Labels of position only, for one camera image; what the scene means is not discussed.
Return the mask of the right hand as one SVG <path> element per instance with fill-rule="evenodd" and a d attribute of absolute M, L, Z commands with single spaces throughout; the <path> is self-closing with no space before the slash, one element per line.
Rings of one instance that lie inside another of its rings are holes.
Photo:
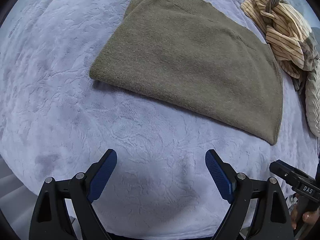
<path fill-rule="evenodd" d="M 298 210 L 297 210 L 298 204 L 295 204 L 293 206 L 293 210 L 291 211 L 291 226 L 293 230 L 296 229 L 297 226 L 297 216 L 298 216 Z M 306 212 L 302 215 L 303 222 L 307 224 L 307 228 L 305 232 L 310 231 L 311 228 L 315 225 L 317 220 L 319 219 L 319 209 L 316 211 Z"/>

